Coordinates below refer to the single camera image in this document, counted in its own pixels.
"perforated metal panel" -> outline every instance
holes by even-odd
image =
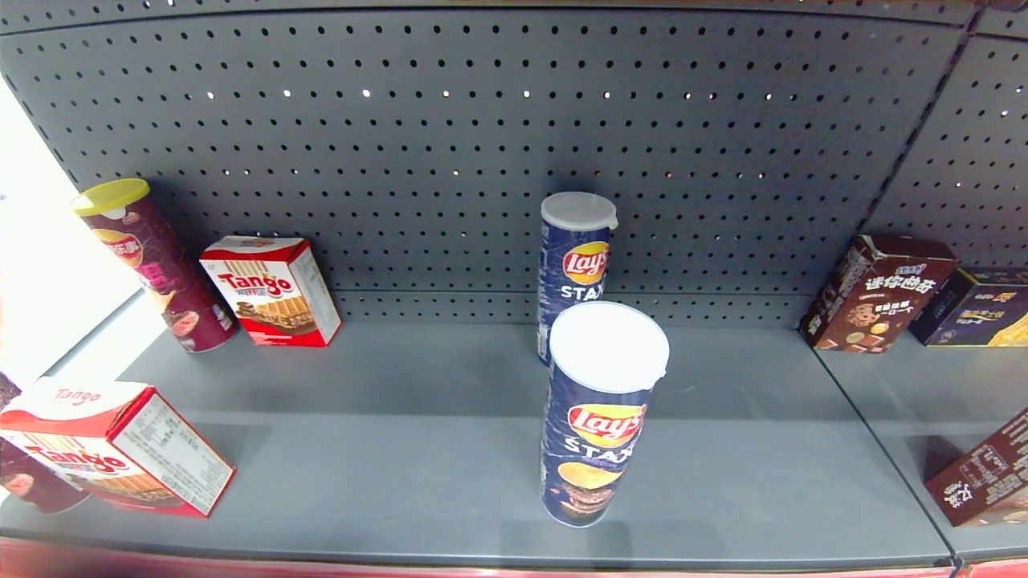
[[[452,7],[446,0],[351,0],[346,7]],[[497,6],[488,0],[462,1],[464,7],[475,5]],[[546,6],[552,2],[542,0],[518,1],[516,6]],[[590,2],[560,2],[593,7],[653,7],[645,1],[617,0]],[[0,35],[16,32],[46,30],[139,19],[175,17],[194,14],[245,12],[251,10],[301,10],[338,8],[337,0],[93,0],[68,2],[67,0],[4,0],[0,5]],[[895,19],[959,25],[970,15],[972,3],[965,1],[897,2],[811,1],[811,0],[751,0],[748,2],[715,0],[697,2],[661,2],[660,7],[718,10],[776,10],[784,12],[845,14],[867,17]]]
[[[531,293],[467,291],[344,291],[336,304],[352,321],[534,323]],[[807,309],[803,295],[610,294],[609,300],[647,312],[661,325],[783,327]]]
[[[0,53],[77,185],[150,179],[196,251],[300,234],[336,290],[531,292],[540,202],[584,189],[619,209],[615,296],[809,295],[958,36],[764,13],[286,11],[15,35]]]
[[[977,32],[980,34],[995,34],[1014,38],[1028,38],[1028,10],[1023,12],[1003,12],[988,9],[978,22]]]
[[[972,38],[869,229],[1028,264],[1028,45]]]

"nutrition label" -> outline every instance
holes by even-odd
[[[132,418],[114,444],[204,514],[232,473],[158,395]]]

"brown box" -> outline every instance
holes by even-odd
[[[800,321],[812,347],[882,353],[956,267],[938,241],[859,234]]]
[[[1028,522],[1028,409],[925,485],[953,526]]]

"store shelf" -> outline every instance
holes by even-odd
[[[924,348],[905,334],[887,355],[822,352],[835,375],[957,555],[1028,555],[1028,526],[953,528],[923,480],[1028,405],[1024,349]]]
[[[539,501],[546,370],[528,325],[354,323],[328,350],[205,355],[167,333],[123,373],[235,462],[210,520],[90,500],[3,534],[193,556],[490,567],[930,566],[949,550],[815,356],[785,330],[668,330],[672,359],[608,517]]]

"clear plastic lid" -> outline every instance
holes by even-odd
[[[657,323],[621,303],[567,308],[550,332],[553,362],[568,377],[605,393],[653,389],[667,371],[670,346]]]
[[[566,230],[598,230],[618,226],[617,209],[610,201],[580,190],[558,192],[543,201],[543,219]]]

